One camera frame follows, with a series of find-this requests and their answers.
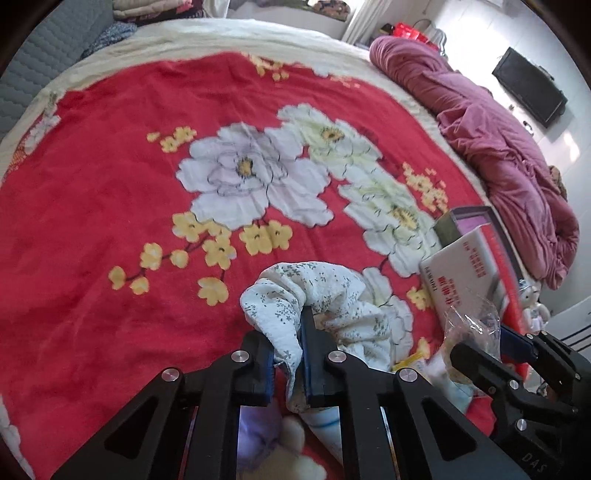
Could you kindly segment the light blue tissue pack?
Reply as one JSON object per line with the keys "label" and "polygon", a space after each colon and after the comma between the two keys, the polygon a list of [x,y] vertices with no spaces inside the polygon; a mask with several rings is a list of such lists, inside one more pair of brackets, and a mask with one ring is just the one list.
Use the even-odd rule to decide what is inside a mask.
{"label": "light blue tissue pack", "polygon": [[459,411],[466,414],[474,398],[470,385],[454,382],[442,358],[433,358],[426,367],[431,384],[436,387]]}

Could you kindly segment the pink teddy bear with crown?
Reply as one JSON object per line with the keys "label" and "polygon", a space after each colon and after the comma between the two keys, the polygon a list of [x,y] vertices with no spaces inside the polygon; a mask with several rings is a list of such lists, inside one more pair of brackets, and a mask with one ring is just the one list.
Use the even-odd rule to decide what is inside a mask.
{"label": "pink teddy bear with crown", "polygon": [[540,302],[540,288],[526,280],[520,280],[519,295],[526,332],[537,334],[545,330],[551,319],[551,313]]}

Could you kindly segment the purple satin scrunchie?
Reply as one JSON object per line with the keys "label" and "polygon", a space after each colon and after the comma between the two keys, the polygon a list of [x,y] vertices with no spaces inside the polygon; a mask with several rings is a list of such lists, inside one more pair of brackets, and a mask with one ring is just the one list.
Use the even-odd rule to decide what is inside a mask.
{"label": "purple satin scrunchie", "polygon": [[242,406],[238,422],[238,472],[256,470],[280,439],[281,414],[276,400],[265,407]]}

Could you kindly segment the cream plush rabbit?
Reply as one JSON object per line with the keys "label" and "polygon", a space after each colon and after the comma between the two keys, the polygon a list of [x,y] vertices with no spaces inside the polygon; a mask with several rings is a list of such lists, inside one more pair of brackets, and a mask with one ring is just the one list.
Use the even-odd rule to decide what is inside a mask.
{"label": "cream plush rabbit", "polygon": [[270,454],[253,470],[243,470],[237,479],[310,480],[327,479],[328,473],[314,459],[304,455],[304,426],[294,416],[281,420],[279,440]]}

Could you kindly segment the white floral scrunchie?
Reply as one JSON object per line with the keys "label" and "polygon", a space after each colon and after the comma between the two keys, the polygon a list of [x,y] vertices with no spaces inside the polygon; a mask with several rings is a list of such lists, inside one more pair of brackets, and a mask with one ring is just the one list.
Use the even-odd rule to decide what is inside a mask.
{"label": "white floral scrunchie", "polygon": [[393,358],[392,326],[381,305],[393,294],[386,277],[325,262],[279,263],[267,268],[239,299],[245,320],[262,332],[274,361],[287,375],[287,408],[308,410],[297,379],[303,360],[301,313],[311,310],[318,330],[372,368],[386,371]]}

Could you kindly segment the red cardboard box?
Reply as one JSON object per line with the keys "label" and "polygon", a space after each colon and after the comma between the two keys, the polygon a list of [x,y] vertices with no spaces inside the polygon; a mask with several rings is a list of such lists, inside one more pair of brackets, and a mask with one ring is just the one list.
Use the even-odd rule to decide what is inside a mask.
{"label": "red cardboard box", "polygon": [[501,326],[524,332],[519,285],[494,227],[484,224],[420,263],[422,280],[444,331],[441,356],[455,382],[468,379],[451,363],[465,340],[501,358]]}

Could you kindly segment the pink crumpled duvet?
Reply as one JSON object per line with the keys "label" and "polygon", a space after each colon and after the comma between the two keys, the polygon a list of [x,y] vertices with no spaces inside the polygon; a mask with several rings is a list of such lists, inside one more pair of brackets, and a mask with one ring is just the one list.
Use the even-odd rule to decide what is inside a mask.
{"label": "pink crumpled duvet", "polygon": [[579,222],[525,128],[423,43],[382,36],[370,60],[435,115],[442,136],[485,184],[531,276],[561,287],[577,254]]}

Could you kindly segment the brown clothes heap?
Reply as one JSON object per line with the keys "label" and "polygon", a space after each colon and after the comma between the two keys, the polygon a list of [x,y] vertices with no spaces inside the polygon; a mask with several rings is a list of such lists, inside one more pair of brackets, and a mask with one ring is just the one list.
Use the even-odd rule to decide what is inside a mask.
{"label": "brown clothes heap", "polygon": [[567,189],[564,185],[563,179],[562,179],[562,175],[560,170],[554,166],[554,165],[550,165],[549,166],[549,171],[550,171],[550,175],[552,177],[552,180],[554,182],[554,184],[556,185],[556,187],[558,188],[560,195],[565,199],[568,200],[568,193],[567,193]]}

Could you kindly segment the red floral blanket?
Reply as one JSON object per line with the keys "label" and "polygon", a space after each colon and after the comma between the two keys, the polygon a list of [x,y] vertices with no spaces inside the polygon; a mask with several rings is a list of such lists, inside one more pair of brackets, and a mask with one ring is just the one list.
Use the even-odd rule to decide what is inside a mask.
{"label": "red floral blanket", "polygon": [[[159,372],[238,349],[259,332],[239,299],[279,263],[384,275],[383,372],[422,337],[428,364],[444,331],[420,263],[438,221],[484,205],[388,93],[300,63],[222,52],[57,95],[1,183],[2,477],[56,479]],[[332,478],[338,408],[291,412],[274,349],[273,373]]]}

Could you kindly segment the red gift bags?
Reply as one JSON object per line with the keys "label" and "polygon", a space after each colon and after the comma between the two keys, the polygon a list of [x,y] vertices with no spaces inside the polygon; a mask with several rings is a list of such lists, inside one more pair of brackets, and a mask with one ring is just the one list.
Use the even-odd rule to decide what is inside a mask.
{"label": "red gift bags", "polygon": [[423,18],[417,20],[413,25],[408,25],[404,22],[399,22],[396,25],[386,23],[381,27],[380,31],[394,37],[424,43],[438,51],[441,56],[447,57],[447,35],[443,30],[437,28],[435,23],[430,19]]}

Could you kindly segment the beige bed sheet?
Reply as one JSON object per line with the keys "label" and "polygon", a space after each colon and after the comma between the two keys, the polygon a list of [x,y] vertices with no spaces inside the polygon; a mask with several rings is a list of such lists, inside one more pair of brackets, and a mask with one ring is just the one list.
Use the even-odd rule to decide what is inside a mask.
{"label": "beige bed sheet", "polygon": [[425,107],[370,62],[369,52],[312,30],[256,20],[184,19],[141,27],[130,38],[76,63],[40,90],[1,141],[1,173],[12,162],[20,140],[41,115],[52,94],[81,90],[131,66],[162,60],[198,59],[224,51],[252,54],[283,63],[318,67],[356,78],[387,92],[455,162],[485,204],[490,201],[479,177],[454,152]]}

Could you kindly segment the white curtain right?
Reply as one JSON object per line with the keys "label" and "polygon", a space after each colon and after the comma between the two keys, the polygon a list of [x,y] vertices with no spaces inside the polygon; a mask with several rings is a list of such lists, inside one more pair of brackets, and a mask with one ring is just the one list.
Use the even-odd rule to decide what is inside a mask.
{"label": "white curtain right", "polygon": [[391,4],[391,0],[363,1],[353,12],[342,34],[342,42],[355,45],[368,41]]}

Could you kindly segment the blue patterned pillow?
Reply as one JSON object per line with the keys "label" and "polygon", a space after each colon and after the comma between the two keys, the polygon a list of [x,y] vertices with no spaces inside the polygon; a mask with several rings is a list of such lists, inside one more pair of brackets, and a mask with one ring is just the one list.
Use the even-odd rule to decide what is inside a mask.
{"label": "blue patterned pillow", "polygon": [[138,27],[133,23],[116,21],[104,29],[81,53],[80,59],[85,59],[93,53],[108,46],[119,43],[131,37]]}

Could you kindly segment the clothes on window sill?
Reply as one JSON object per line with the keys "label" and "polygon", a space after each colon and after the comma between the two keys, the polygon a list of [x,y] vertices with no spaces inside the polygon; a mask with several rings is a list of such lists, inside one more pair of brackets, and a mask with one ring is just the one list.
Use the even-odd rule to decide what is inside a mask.
{"label": "clothes on window sill", "polygon": [[315,12],[329,18],[346,21],[352,13],[352,8],[346,1],[341,0],[325,0],[325,1],[304,1],[304,0],[254,0],[254,1],[239,1],[231,0],[228,9],[231,12],[236,12],[242,5],[253,4],[259,8],[270,7],[287,7],[293,9],[300,9],[305,11]]}

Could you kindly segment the folded clothes pile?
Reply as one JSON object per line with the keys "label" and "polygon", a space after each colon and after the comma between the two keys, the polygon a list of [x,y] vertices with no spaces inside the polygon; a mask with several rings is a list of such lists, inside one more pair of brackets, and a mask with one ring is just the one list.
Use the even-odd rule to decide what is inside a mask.
{"label": "folded clothes pile", "polygon": [[205,16],[204,2],[193,0],[113,0],[112,10],[116,21],[137,26]]}

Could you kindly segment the grey quilted headboard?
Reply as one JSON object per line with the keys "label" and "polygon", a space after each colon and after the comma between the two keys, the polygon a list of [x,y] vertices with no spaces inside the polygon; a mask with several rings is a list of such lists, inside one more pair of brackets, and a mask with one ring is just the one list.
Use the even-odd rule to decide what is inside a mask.
{"label": "grey quilted headboard", "polygon": [[40,90],[77,63],[112,24],[110,1],[61,1],[53,7],[1,74],[1,134],[6,135]]}

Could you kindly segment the black wall television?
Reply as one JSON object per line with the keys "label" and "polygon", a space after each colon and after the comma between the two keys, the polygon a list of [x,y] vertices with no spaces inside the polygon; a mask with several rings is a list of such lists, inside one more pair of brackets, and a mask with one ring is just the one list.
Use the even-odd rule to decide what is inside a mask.
{"label": "black wall television", "polygon": [[492,74],[543,127],[564,114],[568,100],[554,79],[513,48],[506,50]]}

